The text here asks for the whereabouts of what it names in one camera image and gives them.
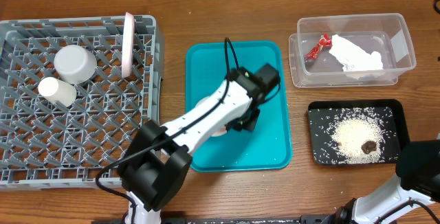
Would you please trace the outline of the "small white dish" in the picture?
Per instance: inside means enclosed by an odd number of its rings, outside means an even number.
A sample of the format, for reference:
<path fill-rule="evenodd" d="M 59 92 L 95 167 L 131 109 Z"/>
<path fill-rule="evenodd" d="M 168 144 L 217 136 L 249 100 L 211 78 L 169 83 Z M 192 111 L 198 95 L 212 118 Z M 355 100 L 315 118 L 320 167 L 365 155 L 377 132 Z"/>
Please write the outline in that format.
<path fill-rule="evenodd" d="M 198 107 L 200 104 L 204 103 L 208 98 L 209 98 L 208 96 L 202 98 L 200 101 L 198 101 L 198 103 L 196 103 L 195 106 Z M 219 137 L 219 136 L 225 135 L 226 133 L 227 133 L 226 127 L 225 127 L 225 126 L 222 126 L 219 130 L 217 130 L 216 132 L 214 132 L 214 133 L 212 134 L 212 136 L 213 136 L 213 137 Z"/>

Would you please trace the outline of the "red snack wrapper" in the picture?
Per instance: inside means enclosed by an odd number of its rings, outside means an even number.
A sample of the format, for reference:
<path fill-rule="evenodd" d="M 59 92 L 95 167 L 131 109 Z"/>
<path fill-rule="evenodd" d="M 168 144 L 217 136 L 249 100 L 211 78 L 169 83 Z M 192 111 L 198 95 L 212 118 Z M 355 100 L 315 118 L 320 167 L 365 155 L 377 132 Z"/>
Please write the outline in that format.
<path fill-rule="evenodd" d="M 305 60 L 315 60 L 324 48 L 331 48 L 332 40 L 327 33 L 320 36 L 317 44 L 304 56 Z"/>

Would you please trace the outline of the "white tissue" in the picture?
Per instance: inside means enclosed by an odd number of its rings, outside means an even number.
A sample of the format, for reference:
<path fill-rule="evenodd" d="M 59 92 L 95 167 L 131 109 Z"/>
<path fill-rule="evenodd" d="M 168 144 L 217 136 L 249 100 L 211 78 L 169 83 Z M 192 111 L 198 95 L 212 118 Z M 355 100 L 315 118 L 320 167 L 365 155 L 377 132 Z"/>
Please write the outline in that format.
<path fill-rule="evenodd" d="M 337 34 L 331 37 L 329 53 L 342 65 L 343 71 L 382 70 L 382 55 L 373 51 L 371 54 L 346 38 Z"/>

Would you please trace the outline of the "brown food scrap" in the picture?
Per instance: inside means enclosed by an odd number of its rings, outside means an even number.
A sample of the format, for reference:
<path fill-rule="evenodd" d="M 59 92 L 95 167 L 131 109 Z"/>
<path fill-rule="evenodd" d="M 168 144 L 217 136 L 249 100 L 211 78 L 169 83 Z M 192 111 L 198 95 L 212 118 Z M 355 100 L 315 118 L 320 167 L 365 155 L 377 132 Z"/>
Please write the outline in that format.
<path fill-rule="evenodd" d="M 377 143 L 373 140 L 368 140 L 363 143 L 361 149 L 364 154 L 368 155 L 377 150 Z"/>

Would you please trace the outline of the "large white plate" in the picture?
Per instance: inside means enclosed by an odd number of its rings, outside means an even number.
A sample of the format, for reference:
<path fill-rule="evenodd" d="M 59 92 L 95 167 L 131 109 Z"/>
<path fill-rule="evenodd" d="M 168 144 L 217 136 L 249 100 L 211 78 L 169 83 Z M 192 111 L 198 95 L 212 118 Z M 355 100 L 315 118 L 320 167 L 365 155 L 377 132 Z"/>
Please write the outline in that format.
<path fill-rule="evenodd" d="M 131 67 L 133 64 L 133 36 L 135 31 L 134 16 L 129 12 L 124 16 L 124 27 L 122 35 L 122 77 L 127 78 L 131 75 Z"/>

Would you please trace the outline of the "white paper cup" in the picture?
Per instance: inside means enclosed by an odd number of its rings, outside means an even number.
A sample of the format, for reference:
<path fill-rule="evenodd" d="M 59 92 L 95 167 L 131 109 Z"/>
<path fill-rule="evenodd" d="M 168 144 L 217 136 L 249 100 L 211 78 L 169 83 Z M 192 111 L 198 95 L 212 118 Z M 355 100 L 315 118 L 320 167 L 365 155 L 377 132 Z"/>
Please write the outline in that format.
<path fill-rule="evenodd" d="M 60 102 L 69 107 L 76 99 L 76 88 L 54 77 L 46 77 L 38 84 L 38 92 L 52 104 Z"/>

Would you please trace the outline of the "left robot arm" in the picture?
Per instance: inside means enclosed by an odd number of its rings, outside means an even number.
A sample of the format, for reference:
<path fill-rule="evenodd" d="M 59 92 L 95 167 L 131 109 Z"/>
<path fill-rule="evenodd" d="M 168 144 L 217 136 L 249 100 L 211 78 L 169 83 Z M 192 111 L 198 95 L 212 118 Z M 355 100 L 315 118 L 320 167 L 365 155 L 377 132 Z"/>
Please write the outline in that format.
<path fill-rule="evenodd" d="M 117 168 L 132 199 L 124 222 L 160 223 L 160 210 L 182 187 L 193 153 L 222 128 L 253 131 L 259 105 L 280 85 L 279 71 L 269 64 L 255 73 L 231 69 L 213 94 L 181 117 L 144 123 Z"/>

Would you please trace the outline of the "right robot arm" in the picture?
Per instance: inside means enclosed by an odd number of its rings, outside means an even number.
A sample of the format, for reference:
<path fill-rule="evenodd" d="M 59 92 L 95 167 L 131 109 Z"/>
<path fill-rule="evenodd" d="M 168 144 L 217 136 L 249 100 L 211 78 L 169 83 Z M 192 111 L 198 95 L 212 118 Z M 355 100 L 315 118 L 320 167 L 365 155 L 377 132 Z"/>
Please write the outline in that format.
<path fill-rule="evenodd" d="M 401 151 L 395 174 L 374 192 L 352 199 L 323 223 L 393 223 L 399 217 L 439 202 L 439 140 L 411 142 Z"/>

